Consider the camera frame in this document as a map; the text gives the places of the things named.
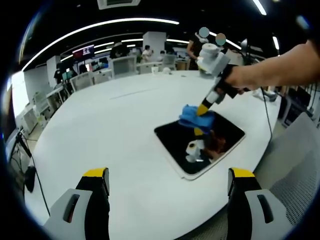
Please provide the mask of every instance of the table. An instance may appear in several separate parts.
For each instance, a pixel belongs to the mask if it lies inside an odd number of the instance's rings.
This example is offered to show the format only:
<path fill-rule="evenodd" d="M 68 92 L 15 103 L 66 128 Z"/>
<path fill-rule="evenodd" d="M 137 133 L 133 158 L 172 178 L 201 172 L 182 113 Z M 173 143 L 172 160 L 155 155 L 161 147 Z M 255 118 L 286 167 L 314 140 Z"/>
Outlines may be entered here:
<path fill-rule="evenodd" d="M 264 102 L 247 92 L 226 96 L 212 109 L 246 137 L 193 181 L 180 178 L 154 134 L 176 121 L 183 106 L 201 103 L 213 80 L 198 71 L 135 75 L 75 92 L 52 117 L 34 149 L 48 206 L 75 188 L 89 169 L 108 167 L 112 240 L 172 240 L 195 229 L 228 202 L 230 167 L 253 171 L 270 139 Z M 272 129 L 280 98 L 268 102 Z M 25 204 L 43 225 L 48 219 L 38 180 Z"/>

